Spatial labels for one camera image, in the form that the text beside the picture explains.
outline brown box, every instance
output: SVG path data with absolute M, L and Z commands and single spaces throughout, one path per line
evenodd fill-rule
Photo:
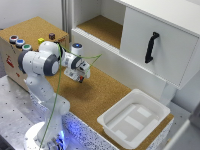
M 50 40 L 49 34 L 54 33 L 55 39 Z M 33 51 L 37 51 L 38 39 L 45 41 L 59 41 L 62 46 L 69 48 L 69 36 L 66 32 L 48 23 L 40 17 L 35 17 L 12 27 L 0 31 L 0 52 L 4 63 L 5 71 L 9 77 L 16 81 L 24 89 L 28 90 L 24 79 L 27 78 L 18 67 L 18 56 L 21 49 L 9 43 L 9 37 L 17 35 L 19 39 L 25 40 L 26 44 L 32 46 Z

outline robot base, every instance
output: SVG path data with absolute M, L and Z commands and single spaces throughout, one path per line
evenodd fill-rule
M 37 133 L 39 132 L 39 130 L 42 128 L 43 125 L 44 125 L 44 122 L 37 123 L 33 125 L 26 132 L 25 137 L 24 137 L 24 150 L 39 150 L 40 149 L 40 143 L 37 140 L 35 140 L 35 137 L 37 136 Z M 49 147 L 45 145 L 40 150 L 49 150 Z

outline black handle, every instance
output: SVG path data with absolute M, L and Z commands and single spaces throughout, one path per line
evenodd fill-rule
M 146 53 L 146 57 L 145 57 L 145 63 L 149 63 L 150 61 L 153 60 L 153 57 L 151 56 L 152 50 L 153 50 L 153 45 L 154 45 L 154 40 L 156 38 L 158 38 L 160 35 L 156 32 L 153 32 L 153 36 L 151 37 L 150 41 L 149 41 L 149 45 L 147 48 L 147 53 Z

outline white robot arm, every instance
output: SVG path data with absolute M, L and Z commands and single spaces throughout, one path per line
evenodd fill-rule
M 39 46 L 39 52 L 23 51 L 18 57 L 19 68 L 28 75 L 25 83 L 31 96 L 38 103 L 48 108 L 50 112 L 53 109 L 56 93 L 54 93 L 53 87 L 45 76 L 55 75 L 59 69 L 60 61 L 62 66 L 67 67 L 65 74 L 71 79 L 82 83 L 84 77 L 90 77 L 89 64 L 81 57 L 83 55 L 82 45 L 73 44 L 71 52 L 75 55 L 65 52 L 65 49 L 59 44 L 46 41 Z M 67 114 L 69 108 L 70 103 L 58 95 L 54 114 L 43 141 L 42 148 L 44 150 L 55 149 L 55 139 L 62 131 L 62 115 Z M 36 141 L 34 146 L 40 146 L 49 119 L 48 113 L 46 114 L 45 124 L 34 139 Z

